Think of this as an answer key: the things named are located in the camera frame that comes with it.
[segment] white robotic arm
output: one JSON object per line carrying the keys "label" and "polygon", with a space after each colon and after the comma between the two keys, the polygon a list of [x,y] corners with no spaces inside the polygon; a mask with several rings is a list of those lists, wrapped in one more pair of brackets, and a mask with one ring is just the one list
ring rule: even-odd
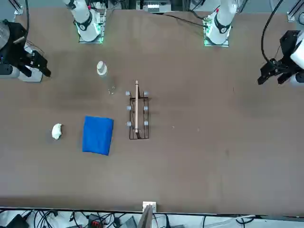
{"label": "white robotic arm", "polygon": [[101,34],[97,26],[100,23],[100,14],[89,9],[85,0],[63,0],[63,2],[73,14],[78,33],[84,41],[93,41]]}
{"label": "white robotic arm", "polygon": [[280,39],[283,57],[267,61],[261,68],[261,76],[257,82],[263,84],[271,76],[278,76],[277,81],[283,84],[287,80],[293,84],[304,83],[304,32],[287,31]]}
{"label": "white robotic arm", "polygon": [[221,5],[211,14],[212,24],[206,33],[206,37],[211,43],[215,45],[225,43],[236,12],[235,0],[221,0]]}

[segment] white bracket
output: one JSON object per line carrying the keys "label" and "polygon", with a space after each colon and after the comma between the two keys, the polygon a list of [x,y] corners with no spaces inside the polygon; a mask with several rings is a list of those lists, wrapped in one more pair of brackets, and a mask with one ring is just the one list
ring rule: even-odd
{"label": "white bracket", "polygon": [[151,205],[153,208],[153,213],[156,213],[156,202],[148,202],[148,201],[143,201],[142,202],[142,211],[145,210],[147,206]]}
{"label": "white bracket", "polygon": [[295,21],[295,17],[294,16],[290,16],[289,12],[287,12],[287,18],[288,18],[288,22],[294,22]]}

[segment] small white bottle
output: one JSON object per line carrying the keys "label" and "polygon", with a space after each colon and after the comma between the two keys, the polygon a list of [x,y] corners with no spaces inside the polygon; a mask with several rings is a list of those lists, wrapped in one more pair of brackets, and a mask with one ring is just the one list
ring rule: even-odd
{"label": "small white bottle", "polygon": [[109,94],[112,95],[115,93],[116,86],[113,79],[110,77],[108,72],[108,67],[103,61],[99,61],[97,64],[97,73],[99,76],[106,82]]}

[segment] electrical wire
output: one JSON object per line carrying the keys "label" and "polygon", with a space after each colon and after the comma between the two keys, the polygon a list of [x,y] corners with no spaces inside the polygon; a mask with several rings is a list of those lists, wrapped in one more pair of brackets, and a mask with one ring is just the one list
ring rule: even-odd
{"label": "electrical wire", "polygon": [[276,58],[277,54],[279,53],[280,47],[281,47],[281,45],[277,48],[277,51],[276,51],[276,54],[275,54],[274,58]]}
{"label": "electrical wire", "polygon": [[253,220],[254,220],[254,218],[251,218],[250,220],[248,220],[248,221],[244,221],[244,219],[243,218],[241,218],[241,222],[240,221],[238,221],[238,219],[236,218],[236,222],[238,223],[238,224],[240,224],[240,225],[243,225],[243,228],[245,228],[245,225],[246,224],[248,224],[248,223],[250,223],[250,222],[252,222]]}
{"label": "electrical wire", "polygon": [[39,220],[39,222],[38,222],[38,224],[37,224],[37,227],[39,227],[39,225],[40,225],[40,228],[42,227],[42,224],[43,224],[43,222],[42,222],[42,220],[43,220],[43,215],[41,214],[41,212],[40,211],[37,211],[37,213],[39,213],[40,215],[41,215],[41,218],[40,218],[40,220]]}
{"label": "electrical wire", "polygon": [[298,21],[299,21],[299,24],[300,24],[300,25],[304,25],[302,22],[300,22],[300,16],[301,16],[302,14],[304,14],[304,12],[300,13],[300,14],[299,14],[299,18],[298,18]]}
{"label": "electrical wire", "polygon": [[[126,215],[127,213],[124,213],[124,214],[122,214],[122,215],[120,215],[120,216],[118,216],[117,218],[121,218],[122,216],[124,216],[124,215]],[[114,224],[114,222],[115,222],[115,220],[109,225],[109,226],[107,226],[106,228],[110,228],[113,224]]]}
{"label": "electrical wire", "polygon": [[30,44],[30,45],[26,46],[25,48],[28,48],[28,47],[31,47],[31,46],[38,48],[42,52],[42,56],[45,55],[45,52],[41,48],[39,48],[38,46],[36,46],[34,44]]}
{"label": "electrical wire", "polygon": [[204,227],[205,227],[205,221],[206,221],[206,218],[207,218],[207,216],[204,216],[204,219],[203,219],[203,225],[202,225],[202,227],[201,227],[201,228],[204,228]]}
{"label": "electrical wire", "polygon": [[51,212],[50,211],[48,211],[46,214],[44,213],[44,211],[41,211],[41,212],[39,212],[39,214],[42,216],[42,218],[41,219],[43,219],[44,220],[44,222],[43,222],[43,226],[42,226],[42,223],[41,223],[41,226],[40,227],[45,227],[45,223],[47,223],[47,227],[48,228],[53,228],[52,226],[51,226],[51,224],[48,222],[48,216],[51,214]]}
{"label": "electrical wire", "polygon": [[73,217],[73,220],[74,220],[74,222],[75,222],[75,224],[76,224],[76,226],[77,226],[78,228],[82,228],[80,225],[78,225],[75,216]]}
{"label": "electrical wire", "polygon": [[189,24],[196,25],[196,26],[200,26],[200,27],[204,27],[204,28],[207,28],[207,27],[208,27],[207,25],[198,24],[198,23],[195,23],[195,22],[193,22],[193,21],[186,20],[186,19],[183,19],[183,18],[179,18],[179,17],[176,17],[176,16],[174,16],[174,15],[170,15],[170,14],[159,14],[159,15],[164,15],[164,16],[172,17],[172,18],[175,18],[175,19],[178,19],[178,20],[182,20],[182,21],[184,21],[184,22],[187,22],[187,23],[189,23]]}
{"label": "electrical wire", "polygon": [[82,211],[80,213],[83,214],[83,216],[85,216],[87,219],[89,219],[89,215],[85,215]]}
{"label": "electrical wire", "polygon": [[108,214],[104,219],[102,219],[102,220],[100,220],[104,225],[109,225],[110,223],[111,223],[111,219],[112,219],[112,217],[114,216],[114,219],[115,219],[115,215],[113,214],[113,213],[111,213],[111,214]]}
{"label": "electrical wire", "polygon": [[267,29],[267,27],[268,27],[268,25],[269,25],[269,23],[270,23],[272,17],[274,16],[274,14],[276,13],[277,9],[280,7],[280,5],[282,4],[283,1],[284,1],[284,0],[280,0],[280,1],[278,2],[278,4],[276,5],[276,7],[274,8],[274,10],[273,10],[272,13],[270,14],[270,17],[268,18],[268,20],[267,20],[267,22],[266,22],[266,24],[265,24],[265,27],[264,27],[263,33],[262,33],[262,37],[261,37],[261,51],[262,51],[262,55],[263,55],[264,59],[265,59],[265,60],[267,61],[267,63],[269,63],[273,68],[279,69],[279,70],[283,70],[283,72],[287,72],[287,69],[288,69],[287,66],[281,67],[281,65],[278,66],[278,65],[272,63],[272,62],[267,58],[267,56],[265,55],[265,51],[264,51],[264,36],[265,36],[266,29]]}
{"label": "electrical wire", "polygon": [[28,4],[28,0],[25,0],[25,9],[27,11],[27,30],[25,32],[24,38],[27,39],[28,34],[29,34],[29,4]]}
{"label": "electrical wire", "polygon": [[[94,219],[93,221],[91,221],[91,223],[94,222],[94,221],[98,221],[98,220],[99,220],[100,223],[103,223],[104,225],[109,225],[109,223],[110,223],[110,221],[111,221],[111,219],[112,219],[112,215],[113,215],[113,214],[114,214],[114,213],[105,214],[105,215],[103,215],[103,216],[101,216],[101,217],[99,217],[99,218]],[[108,223],[104,223],[104,221],[105,221],[109,216],[111,216],[109,222],[108,222]]]}
{"label": "electrical wire", "polygon": [[189,12],[191,12],[195,17],[197,17],[200,20],[204,20],[206,17],[200,17],[194,10],[190,9]]}
{"label": "electrical wire", "polygon": [[36,228],[36,217],[37,217],[38,211],[36,211],[36,214],[34,216],[34,228]]}
{"label": "electrical wire", "polygon": [[206,0],[200,0],[192,10],[195,10],[200,4],[202,6],[205,3],[205,1]]}
{"label": "electrical wire", "polygon": [[25,210],[25,211],[21,214],[21,216],[23,216],[27,211],[28,211],[28,210]]}
{"label": "electrical wire", "polygon": [[154,216],[154,219],[155,219],[156,226],[157,226],[157,228],[159,228],[157,218],[156,218],[155,214],[153,214],[153,216]]}
{"label": "electrical wire", "polygon": [[252,217],[255,218],[256,216],[255,215],[238,216],[238,217],[230,218],[230,219],[222,221],[222,222],[216,222],[216,223],[208,224],[208,225],[205,226],[205,228],[221,227],[223,225],[227,225],[231,222],[234,222],[234,220],[237,220],[237,219],[250,219],[250,218],[252,219]]}

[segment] white crumpled paper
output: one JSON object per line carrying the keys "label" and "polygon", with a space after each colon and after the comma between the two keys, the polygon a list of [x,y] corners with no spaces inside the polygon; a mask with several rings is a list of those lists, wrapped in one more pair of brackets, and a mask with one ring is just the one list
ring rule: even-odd
{"label": "white crumpled paper", "polygon": [[56,140],[58,140],[61,136],[61,125],[60,123],[57,123],[54,125],[52,130],[52,137]]}

